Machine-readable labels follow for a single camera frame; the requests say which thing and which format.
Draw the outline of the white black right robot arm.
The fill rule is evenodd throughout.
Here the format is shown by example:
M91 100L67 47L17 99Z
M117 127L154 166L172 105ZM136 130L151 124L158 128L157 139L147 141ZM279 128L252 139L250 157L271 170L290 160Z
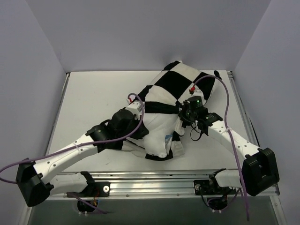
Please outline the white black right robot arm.
M184 125L195 125L205 134L224 146L235 157L236 170L220 169L210 176L208 188L217 194L224 188L242 188L250 196L256 196L273 185L280 177L275 153L262 149L231 129L225 118L209 112L200 96L183 102L179 113Z

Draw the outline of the black white checkered pillowcase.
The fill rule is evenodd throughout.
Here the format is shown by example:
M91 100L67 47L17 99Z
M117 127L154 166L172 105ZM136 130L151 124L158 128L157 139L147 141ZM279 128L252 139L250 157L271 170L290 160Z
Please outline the black white checkered pillowcase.
M191 97L189 90L192 87L196 87L203 92L202 103L207 103L218 86L217 79L219 77L220 74L216 70L207 74L181 61L168 64L138 94L144 103L144 115L145 113L161 113L177 114L179 116L180 106ZM176 157L172 152L166 158L148 155L143 146L143 139L127 138L123 141L121 150L154 161L165 161Z

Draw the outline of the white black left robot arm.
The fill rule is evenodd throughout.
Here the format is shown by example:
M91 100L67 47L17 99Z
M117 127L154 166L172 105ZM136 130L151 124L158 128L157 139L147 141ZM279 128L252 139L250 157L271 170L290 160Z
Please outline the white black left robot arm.
M89 172L71 175L60 173L89 156L106 149L120 150L126 138L142 139L149 131L143 124L144 107L139 104L117 111L111 119L93 126L76 141L40 159L23 160L17 170L16 183L27 206L36 206L49 196L66 193L91 197L98 190Z

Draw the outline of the white pillow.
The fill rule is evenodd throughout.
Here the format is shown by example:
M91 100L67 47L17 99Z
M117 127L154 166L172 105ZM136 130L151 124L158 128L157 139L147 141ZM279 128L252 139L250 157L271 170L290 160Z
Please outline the white pillow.
M177 114L145 113L143 123L149 134L143 138L143 146L150 156L166 158L184 154L180 137L185 131Z

